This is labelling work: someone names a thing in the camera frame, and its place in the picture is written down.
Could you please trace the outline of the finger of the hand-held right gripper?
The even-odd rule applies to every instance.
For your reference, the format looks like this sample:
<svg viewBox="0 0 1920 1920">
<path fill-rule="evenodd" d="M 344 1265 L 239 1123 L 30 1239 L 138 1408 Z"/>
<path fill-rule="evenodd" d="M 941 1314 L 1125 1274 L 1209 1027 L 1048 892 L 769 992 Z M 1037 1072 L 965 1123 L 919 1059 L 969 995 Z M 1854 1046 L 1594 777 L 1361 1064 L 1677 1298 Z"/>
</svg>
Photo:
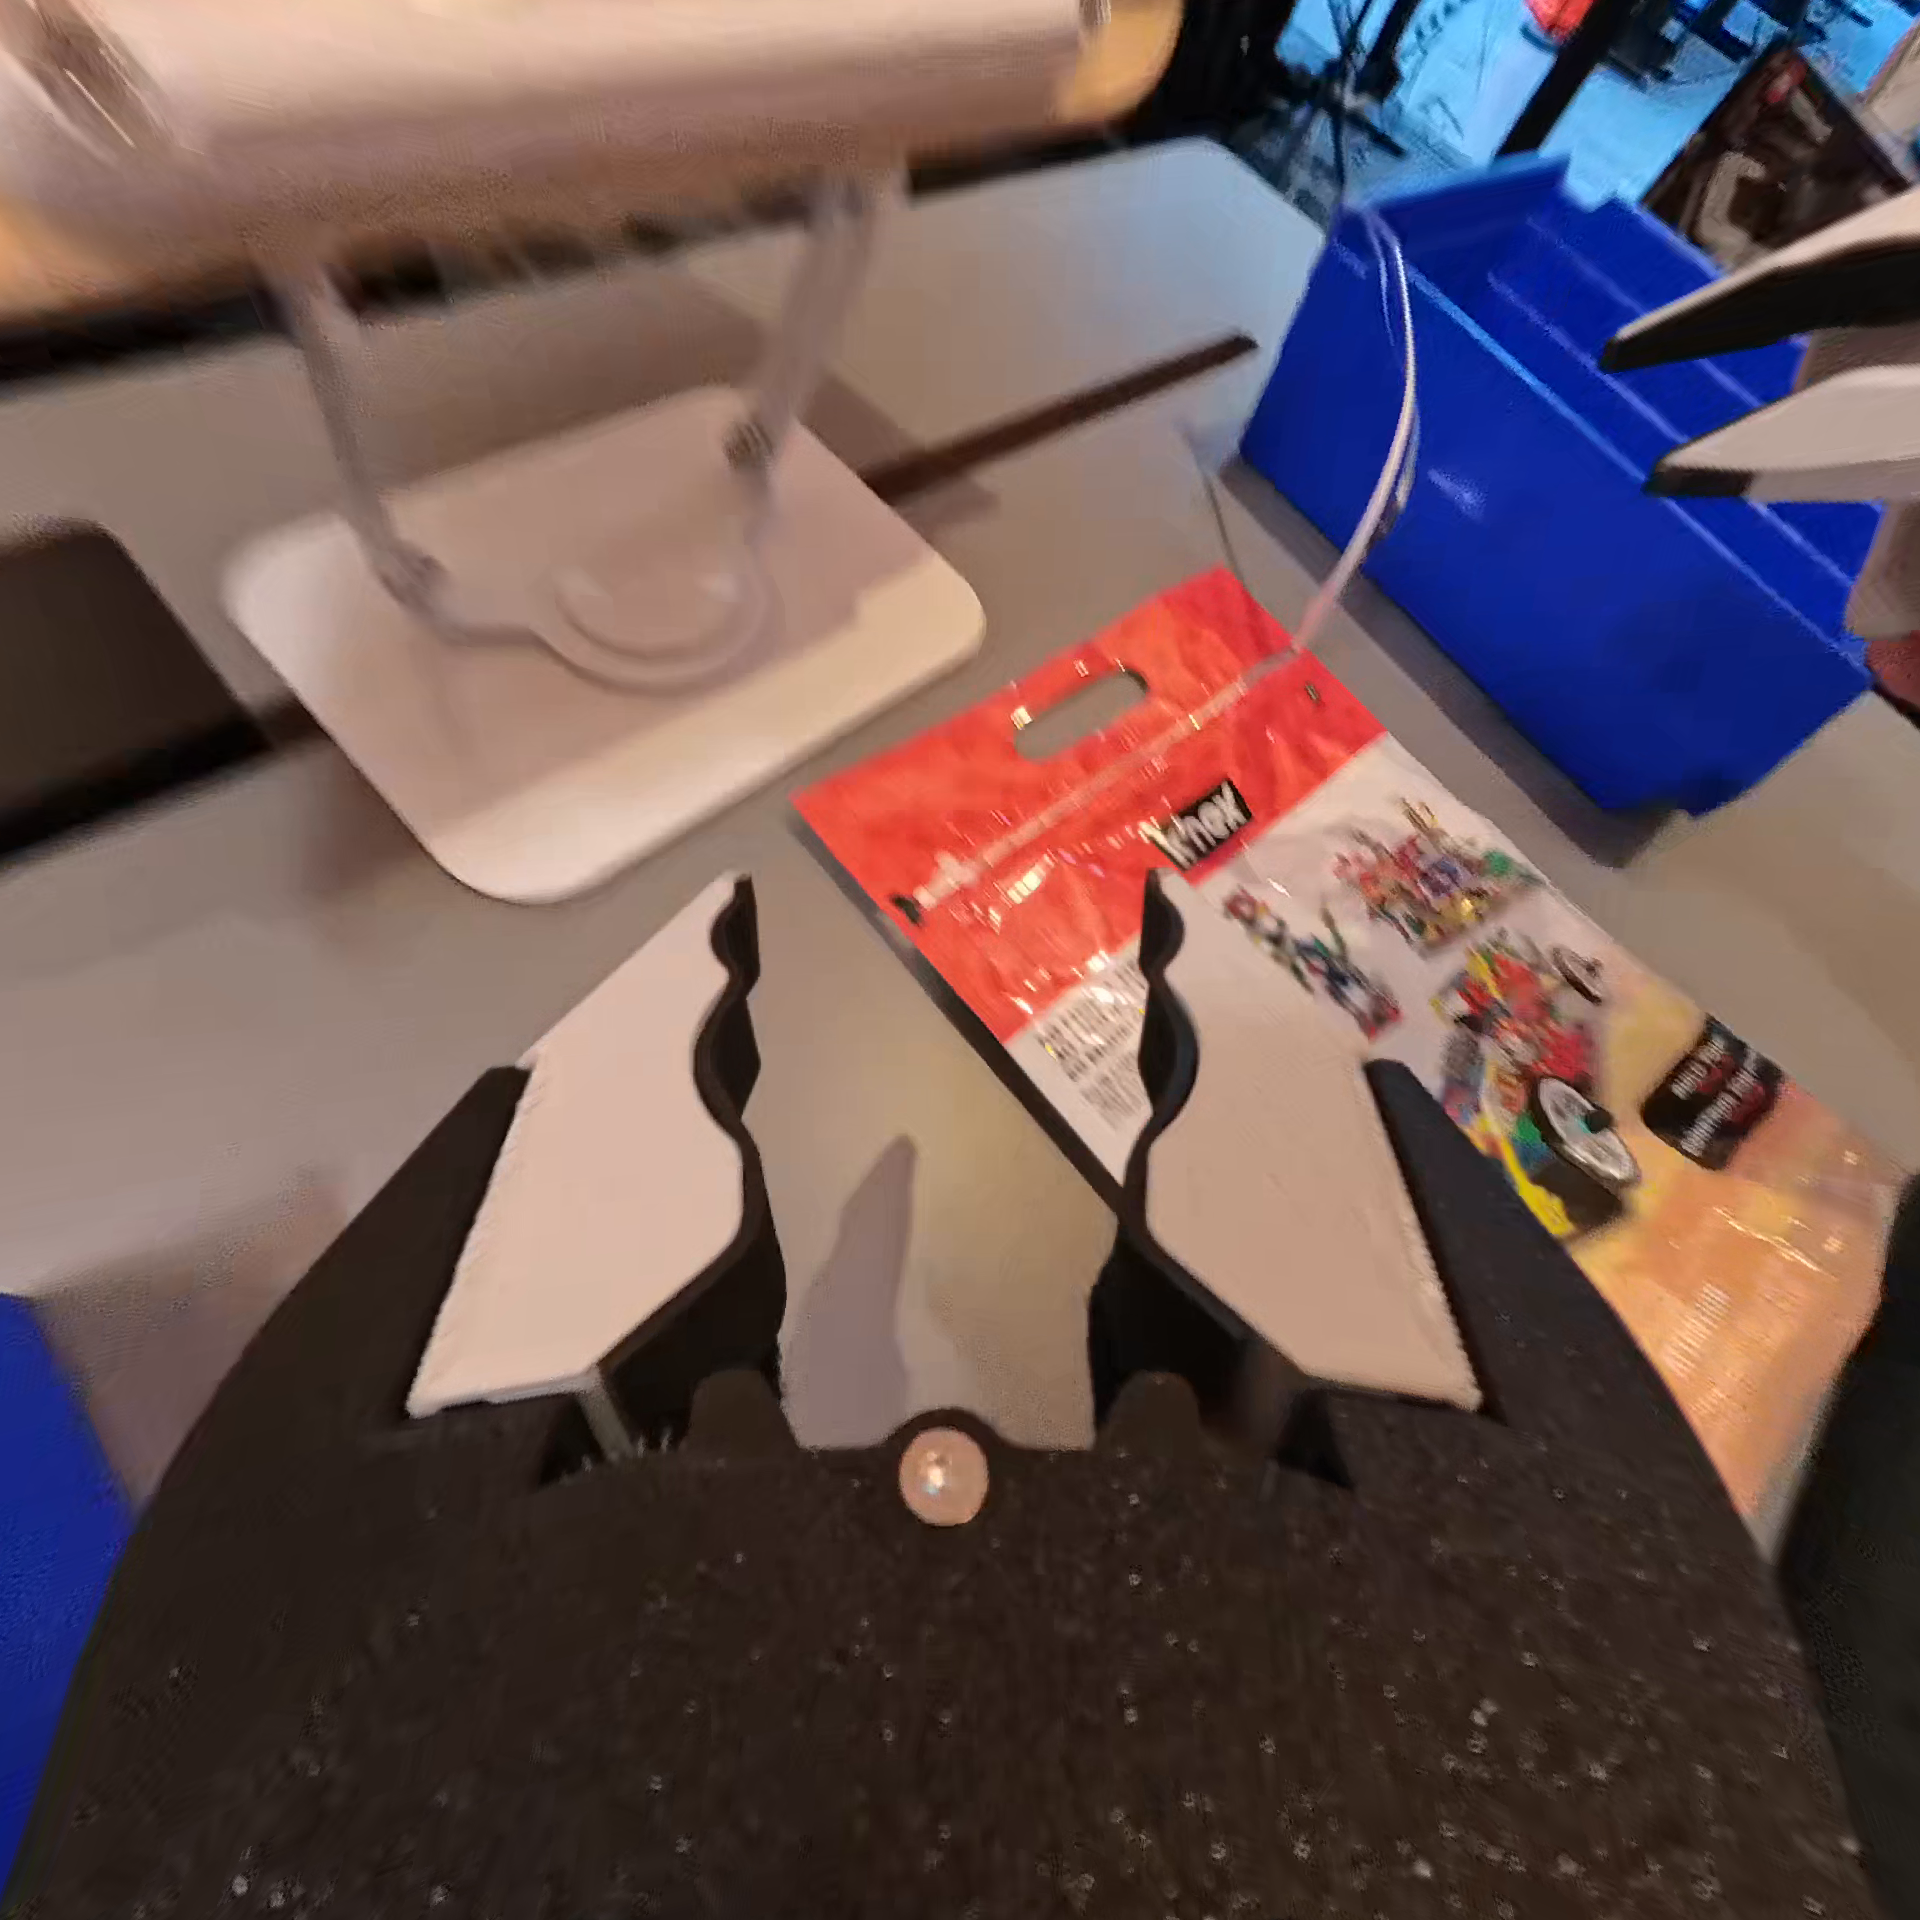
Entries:
<svg viewBox="0 0 1920 1920">
<path fill-rule="evenodd" d="M 1905 193 L 1632 321 L 1601 347 L 1599 369 L 1637 374 L 1821 332 L 1912 322 L 1919 322 L 1919 194 Z"/>
<path fill-rule="evenodd" d="M 1915 502 L 1919 366 L 1849 369 L 1794 391 L 1669 451 L 1645 492 L 1762 503 Z"/>
</svg>

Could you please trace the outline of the black product box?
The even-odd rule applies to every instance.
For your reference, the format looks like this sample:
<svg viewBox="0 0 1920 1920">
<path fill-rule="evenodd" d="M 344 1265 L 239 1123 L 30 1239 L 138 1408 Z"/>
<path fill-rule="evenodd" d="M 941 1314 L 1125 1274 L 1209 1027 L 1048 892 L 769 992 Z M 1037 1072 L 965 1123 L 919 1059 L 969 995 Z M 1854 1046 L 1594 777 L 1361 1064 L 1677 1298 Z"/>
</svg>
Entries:
<svg viewBox="0 0 1920 1920">
<path fill-rule="evenodd" d="M 1642 209 L 1736 273 L 1914 184 L 1905 148 L 1809 54 L 1777 40 L 1671 159 Z"/>
</svg>

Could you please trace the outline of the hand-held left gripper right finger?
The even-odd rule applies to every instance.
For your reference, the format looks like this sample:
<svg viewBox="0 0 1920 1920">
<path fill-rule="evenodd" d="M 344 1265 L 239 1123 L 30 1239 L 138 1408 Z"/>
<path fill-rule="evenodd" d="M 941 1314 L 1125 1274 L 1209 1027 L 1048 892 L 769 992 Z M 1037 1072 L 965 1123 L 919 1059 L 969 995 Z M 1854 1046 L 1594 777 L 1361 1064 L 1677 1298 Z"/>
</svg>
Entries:
<svg viewBox="0 0 1920 1920">
<path fill-rule="evenodd" d="M 1095 1426 L 1147 1377 L 1258 1454 L 1306 1454 L 1333 1394 L 1487 1411 L 1366 1047 L 1184 880 L 1146 883 L 1139 962 Z"/>
</svg>

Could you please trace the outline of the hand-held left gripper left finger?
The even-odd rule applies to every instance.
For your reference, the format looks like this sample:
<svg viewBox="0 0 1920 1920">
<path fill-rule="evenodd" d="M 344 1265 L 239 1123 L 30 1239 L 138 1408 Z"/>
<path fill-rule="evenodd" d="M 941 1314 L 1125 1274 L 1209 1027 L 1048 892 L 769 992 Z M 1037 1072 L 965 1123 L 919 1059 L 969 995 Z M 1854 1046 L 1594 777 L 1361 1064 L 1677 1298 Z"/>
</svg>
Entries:
<svg viewBox="0 0 1920 1920">
<path fill-rule="evenodd" d="M 787 1284 L 749 1106 L 752 879 L 706 886 L 519 1062 L 522 1089 L 408 1415 L 565 1402 L 678 1444 L 711 1377 L 779 1391 Z"/>
</svg>

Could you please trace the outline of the orange toy set bag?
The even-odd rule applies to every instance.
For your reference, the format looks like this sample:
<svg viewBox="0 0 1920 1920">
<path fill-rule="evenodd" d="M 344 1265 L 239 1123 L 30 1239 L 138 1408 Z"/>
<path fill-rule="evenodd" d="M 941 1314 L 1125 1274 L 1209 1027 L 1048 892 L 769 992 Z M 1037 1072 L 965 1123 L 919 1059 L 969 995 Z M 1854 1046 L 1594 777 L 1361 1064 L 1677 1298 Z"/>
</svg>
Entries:
<svg viewBox="0 0 1920 1920">
<path fill-rule="evenodd" d="M 1299 651 L 1197 576 L 904 746 L 807 787 L 807 833 L 1032 1086 L 1107 1196 L 1139 1068 L 1151 880 L 1207 1090 L 1151 1180 L 1159 1238 L 1307 1374 L 1473 1403 L 1435 1290 L 1382 1281 L 1307 1338 L 1258 1302 L 1281 1177 L 1333 1140 L 1326 1056 L 1413 1072 L 1570 1252 L 1753 1530 L 1777 1520 L 1880 1298 L 1902 1172 L 1559 894 Z"/>
</svg>

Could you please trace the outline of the white document stand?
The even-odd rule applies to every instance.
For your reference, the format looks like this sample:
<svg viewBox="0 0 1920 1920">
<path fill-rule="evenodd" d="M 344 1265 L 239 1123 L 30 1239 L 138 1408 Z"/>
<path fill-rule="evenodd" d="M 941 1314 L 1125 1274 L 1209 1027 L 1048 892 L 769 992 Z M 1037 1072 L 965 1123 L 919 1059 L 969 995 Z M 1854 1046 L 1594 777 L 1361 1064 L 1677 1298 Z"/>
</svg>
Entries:
<svg viewBox="0 0 1920 1920">
<path fill-rule="evenodd" d="M 246 258 L 304 362 L 338 507 L 246 544 L 224 601 L 358 772 L 480 896 L 559 903 L 969 660 L 985 615 L 965 578 L 803 418 L 905 168 L 1109 123 L 1161 80 L 1182 4 L 1109 4 L 1062 110 L 856 169 L 769 163 L 673 190 L 586 190 L 486 222 L 336 232 L 289 247 L 138 251 L 176 278 Z M 413 488 L 368 457 L 344 266 L 377 240 L 593 228 L 731 187 L 800 186 L 807 242 L 745 390 L 703 386 Z"/>
</svg>

